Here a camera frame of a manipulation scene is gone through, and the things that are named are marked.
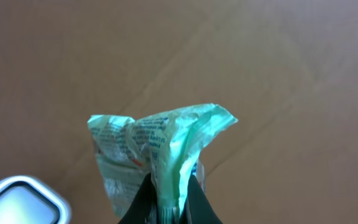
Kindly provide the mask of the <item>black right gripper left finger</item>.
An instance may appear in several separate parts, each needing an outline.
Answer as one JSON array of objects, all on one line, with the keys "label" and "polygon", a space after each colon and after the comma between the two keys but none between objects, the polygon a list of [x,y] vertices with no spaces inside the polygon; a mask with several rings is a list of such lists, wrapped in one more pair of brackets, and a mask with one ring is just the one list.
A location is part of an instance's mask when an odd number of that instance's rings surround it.
[{"label": "black right gripper left finger", "polygon": [[119,224],[157,224],[157,195],[151,173],[143,179],[134,200]]}]

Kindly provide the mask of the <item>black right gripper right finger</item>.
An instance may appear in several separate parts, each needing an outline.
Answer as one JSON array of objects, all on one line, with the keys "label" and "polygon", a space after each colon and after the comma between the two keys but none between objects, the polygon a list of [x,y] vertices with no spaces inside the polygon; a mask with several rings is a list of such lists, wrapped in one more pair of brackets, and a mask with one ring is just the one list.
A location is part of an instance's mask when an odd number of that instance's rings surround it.
[{"label": "black right gripper right finger", "polygon": [[188,195],[180,224],[222,224],[194,175],[190,176],[188,182]]}]

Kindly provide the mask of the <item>teal snack wrapper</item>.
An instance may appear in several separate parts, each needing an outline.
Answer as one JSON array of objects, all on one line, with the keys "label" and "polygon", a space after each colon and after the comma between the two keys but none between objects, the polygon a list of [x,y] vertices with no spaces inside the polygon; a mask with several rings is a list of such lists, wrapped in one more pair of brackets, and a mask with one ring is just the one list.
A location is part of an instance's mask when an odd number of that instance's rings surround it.
[{"label": "teal snack wrapper", "polygon": [[227,109],[209,103],[153,114],[96,114],[87,122],[96,162],[114,213],[129,210],[146,175],[157,196],[157,218],[178,223],[185,209],[188,181],[200,167],[201,151],[237,122]]}]

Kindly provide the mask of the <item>white barcode scanner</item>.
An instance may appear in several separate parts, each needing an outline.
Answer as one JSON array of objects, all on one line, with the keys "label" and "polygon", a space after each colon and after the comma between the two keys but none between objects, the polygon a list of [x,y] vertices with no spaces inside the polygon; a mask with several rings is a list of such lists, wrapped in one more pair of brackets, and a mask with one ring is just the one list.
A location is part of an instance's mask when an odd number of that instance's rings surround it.
[{"label": "white barcode scanner", "polygon": [[15,175],[0,181],[0,223],[68,224],[71,207],[36,177]]}]

